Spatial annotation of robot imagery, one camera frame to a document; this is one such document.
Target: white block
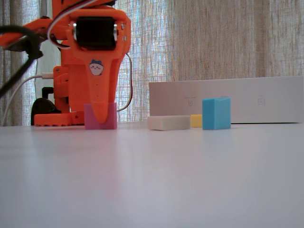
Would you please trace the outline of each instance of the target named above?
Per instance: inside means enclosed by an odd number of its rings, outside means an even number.
[[[184,130],[191,127],[189,115],[148,116],[150,130]]]

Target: cube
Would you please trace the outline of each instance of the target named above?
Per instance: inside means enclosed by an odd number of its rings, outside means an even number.
[[[203,126],[203,115],[191,115],[191,127],[202,127]]]
[[[231,128],[230,97],[203,99],[202,107],[204,130]]]

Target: white box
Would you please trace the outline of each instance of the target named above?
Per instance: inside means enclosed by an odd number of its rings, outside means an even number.
[[[150,83],[150,115],[202,114],[202,99],[231,97],[232,123],[301,123],[302,76]]]

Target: yellow block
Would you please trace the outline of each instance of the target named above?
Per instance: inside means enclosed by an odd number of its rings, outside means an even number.
[[[191,127],[203,127],[203,115],[191,115]]]

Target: white cable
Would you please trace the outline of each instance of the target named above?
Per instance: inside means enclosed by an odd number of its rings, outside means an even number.
[[[129,92],[129,100],[128,100],[128,103],[125,105],[125,107],[121,108],[121,109],[118,109],[117,111],[120,112],[124,109],[126,109],[131,101],[132,101],[132,97],[133,97],[133,85],[132,85],[132,60],[131,60],[131,57],[129,56],[129,54],[127,53],[126,54],[129,58],[129,63],[130,63],[130,81],[129,81],[129,84],[130,84],[130,92]]]
[[[60,21],[63,17],[65,17],[65,16],[67,16],[68,14],[74,12],[75,10],[78,10],[78,9],[80,9],[80,8],[83,8],[83,7],[87,6],[87,5],[90,5],[90,4],[92,4],[93,2],[95,2],[95,1],[97,1],[97,0],[89,0],[89,1],[87,1],[87,2],[85,2],[85,3],[83,3],[83,4],[80,4],[79,6],[76,6],[76,7],[74,7],[74,8],[71,8],[71,9],[67,10],[66,12],[63,12],[63,13],[60,14],[57,18],[54,18],[54,20],[53,20],[52,23],[49,25],[48,30],[47,30],[47,38],[48,38],[48,40],[51,41],[51,42],[52,42],[55,46],[57,46],[58,48],[61,48],[61,49],[70,49],[70,48],[71,48],[70,46],[65,47],[65,46],[63,46],[63,45],[61,45],[61,44],[57,44],[57,43],[55,43],[55,42],[52,41],[52,39],[51,39],[51,31],[52,31],[53,27],[54,27],[54,26],[58,23],[58,21]]]
[[[16,88],[16,90],[13,92],[12,96],[10,97],[8,105],[5,108],[4,115],[3,115],[3,121],[2,121],[2,126],[4,126],[5,123],[6,123],[6,116],[8,114],[10,104],[11,104],[12,100],[14,99],[16,93],[20,90],[20,88],[23,86],[23,84],[25,84],[27,81],[29,81],[31,79],[34,79],[34,78],[40,78],[40,77],[43,78],[43,79],[52,79],[53,78],[53,73],[42,73],[41,75],[31,76],[31,77],[28,77],[27,79],[25,79],[24,81],[22,81],[19,84],[19,86]]]

